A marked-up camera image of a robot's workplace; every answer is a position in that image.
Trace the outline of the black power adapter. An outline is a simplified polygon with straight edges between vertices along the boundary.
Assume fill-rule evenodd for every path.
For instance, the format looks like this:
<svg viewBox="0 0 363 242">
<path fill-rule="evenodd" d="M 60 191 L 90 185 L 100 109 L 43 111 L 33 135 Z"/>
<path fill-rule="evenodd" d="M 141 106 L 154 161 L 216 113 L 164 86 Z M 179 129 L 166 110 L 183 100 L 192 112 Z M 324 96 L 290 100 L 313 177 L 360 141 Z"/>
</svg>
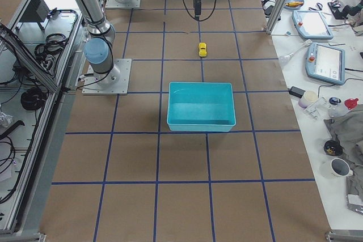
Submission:
<svg viewBox="0 0 363 242">
<path fill-rule="evenodd" d="M 295 86 L 291 86 L 290 88 L 288 88 L 288 92 L 290 95 L 297 97 L 297 98 L 302 98 L 303 94 L 306 92 L 305 90 L 295 87 Z"/>
</svg>

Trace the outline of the light blue plastic bin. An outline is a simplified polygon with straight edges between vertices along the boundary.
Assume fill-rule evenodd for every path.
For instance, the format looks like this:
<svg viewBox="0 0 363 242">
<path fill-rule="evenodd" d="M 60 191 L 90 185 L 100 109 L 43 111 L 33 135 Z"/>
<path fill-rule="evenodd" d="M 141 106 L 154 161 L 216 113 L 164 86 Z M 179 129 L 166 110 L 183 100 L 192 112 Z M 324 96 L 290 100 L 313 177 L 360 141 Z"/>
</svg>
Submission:
<svg viewBox="0 0 363 242">
<path fill-rule="evenodd" d="M 231 83 L 171 82 L 167 125 L 171 131 L 229 132 L 236 125 Z"/>
</svg>

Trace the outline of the black bowl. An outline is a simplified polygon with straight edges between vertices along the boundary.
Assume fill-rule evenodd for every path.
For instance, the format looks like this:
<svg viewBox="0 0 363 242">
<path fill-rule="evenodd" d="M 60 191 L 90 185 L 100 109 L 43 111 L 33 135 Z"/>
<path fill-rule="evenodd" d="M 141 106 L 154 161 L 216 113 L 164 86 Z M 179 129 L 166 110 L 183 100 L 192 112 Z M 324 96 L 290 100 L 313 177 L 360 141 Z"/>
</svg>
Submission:
<svg viewBox="0 0 363 242">
<path fill-rule="evenodd" d="M 339 142 L 332 139 L 327 140 L 323 146 L 324 152 L 328 156 L 342 156 L 343 148 Z"/>
</svg>

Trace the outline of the far teach pendant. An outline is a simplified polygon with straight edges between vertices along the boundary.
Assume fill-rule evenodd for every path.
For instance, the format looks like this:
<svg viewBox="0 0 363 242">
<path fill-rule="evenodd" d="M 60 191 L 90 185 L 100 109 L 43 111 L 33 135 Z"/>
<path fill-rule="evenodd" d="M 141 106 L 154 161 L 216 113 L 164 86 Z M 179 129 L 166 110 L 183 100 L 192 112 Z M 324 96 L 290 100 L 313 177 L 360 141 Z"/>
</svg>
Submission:
<svg viewBox="0 0 363 242">
<path fill-rule="evenodd" d="M 292 13 L 292 20 L 303 39 L 331 40 L 334 37 L 320 11 L 295 10 Z"/>
</svg>

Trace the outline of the teach pendant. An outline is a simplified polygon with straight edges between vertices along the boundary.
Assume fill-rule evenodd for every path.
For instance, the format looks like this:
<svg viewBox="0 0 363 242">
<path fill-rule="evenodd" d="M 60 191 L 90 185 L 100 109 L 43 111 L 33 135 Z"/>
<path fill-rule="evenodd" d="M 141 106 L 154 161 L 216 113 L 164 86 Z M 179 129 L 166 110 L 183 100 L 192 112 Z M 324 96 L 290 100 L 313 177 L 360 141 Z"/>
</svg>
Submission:
<svg viewBox="0 0 363 242">
<path fill-rule="evenodd" d="M 312 43 L 306 53 L 305 70 L 309 78 L 341 86 L 345 82 L 345 51 Z"/>
<path fill-rule="evenodd" d="M 334 37 L 320 11 L 295 10 L 292 13 L 292 20 L 303 39 L 331 40 Z"/>
</svg>

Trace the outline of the near teach pendant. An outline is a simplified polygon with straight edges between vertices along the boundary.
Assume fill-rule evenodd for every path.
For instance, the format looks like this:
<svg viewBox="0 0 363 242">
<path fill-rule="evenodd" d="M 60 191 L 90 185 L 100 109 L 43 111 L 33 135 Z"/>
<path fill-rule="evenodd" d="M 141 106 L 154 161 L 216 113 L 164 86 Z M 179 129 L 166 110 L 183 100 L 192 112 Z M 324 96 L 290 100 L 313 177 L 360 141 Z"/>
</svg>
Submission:
<svg viewBox="0 0 363 242">
<path fill-rule="evenodd" d="M 305 70 L 309 78 L 341 86 L 345 82 L 345 51 L 312 43 L 306 53 Z"/>
</svg>

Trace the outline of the yellow beetle toy car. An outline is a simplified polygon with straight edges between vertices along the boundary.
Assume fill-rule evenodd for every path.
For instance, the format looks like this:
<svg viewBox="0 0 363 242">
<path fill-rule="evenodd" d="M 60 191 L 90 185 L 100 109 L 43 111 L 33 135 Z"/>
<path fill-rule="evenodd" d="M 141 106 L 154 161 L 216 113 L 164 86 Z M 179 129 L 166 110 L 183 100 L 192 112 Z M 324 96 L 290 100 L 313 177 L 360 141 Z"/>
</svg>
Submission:
<svg viewBox="0 0 363 242">
<path fill-rule="evenodd" d="M 204 58 L 208 55 L 206 43 L 200 42 L 198 44 L 198 54 L 199 54 L 199 57 L 201 57 L 201 58 Z"/>
</svg>

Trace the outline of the white mug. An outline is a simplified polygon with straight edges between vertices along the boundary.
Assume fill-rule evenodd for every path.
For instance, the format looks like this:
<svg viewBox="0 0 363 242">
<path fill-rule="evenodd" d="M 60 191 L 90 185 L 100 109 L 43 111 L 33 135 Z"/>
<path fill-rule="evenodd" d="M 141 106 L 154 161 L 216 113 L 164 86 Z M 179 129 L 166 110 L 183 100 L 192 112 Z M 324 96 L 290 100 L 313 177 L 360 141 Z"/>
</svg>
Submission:
<svg viewBox="0 0 363 242">
<path fill-rule="evenodd" d="M 348 163 L 340 158 L 333 158 L 320 166 L 320 173 L 327 179 L 350 177 L 353 171 Z"/>
</svg>

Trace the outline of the grey cloth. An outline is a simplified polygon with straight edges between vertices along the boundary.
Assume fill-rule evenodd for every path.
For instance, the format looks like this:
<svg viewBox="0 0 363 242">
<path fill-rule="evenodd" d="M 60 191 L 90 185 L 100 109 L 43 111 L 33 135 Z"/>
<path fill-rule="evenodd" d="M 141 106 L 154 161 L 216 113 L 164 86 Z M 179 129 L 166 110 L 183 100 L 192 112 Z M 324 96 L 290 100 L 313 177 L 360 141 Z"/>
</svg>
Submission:
<svg viewBox="0 0 363 242">
<path fill-rule="evenodd" d="M 346 115 L 324 120 L 332 139 L 343 148 L 342 158 L 353 175 L 347 178 L 347 193 L 362 199 L 362 105 Z"/>
</svg>

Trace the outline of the white paper cup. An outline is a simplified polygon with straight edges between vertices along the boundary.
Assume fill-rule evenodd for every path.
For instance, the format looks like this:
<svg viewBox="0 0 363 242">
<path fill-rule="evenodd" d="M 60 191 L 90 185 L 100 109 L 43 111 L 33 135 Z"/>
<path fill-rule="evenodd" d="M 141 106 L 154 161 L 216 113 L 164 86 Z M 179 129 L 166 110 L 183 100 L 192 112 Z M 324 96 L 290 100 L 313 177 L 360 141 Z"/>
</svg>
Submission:
<svg viewBox="0 0 363 242">
<path fill-rule="evenodd" d="M 318 95 L 314 91 L 305 91 L 298 101 L 298 105 L 301 108 L 307 108 L 309 105 L 315 103 L 318 100 Z"/>
</svg>

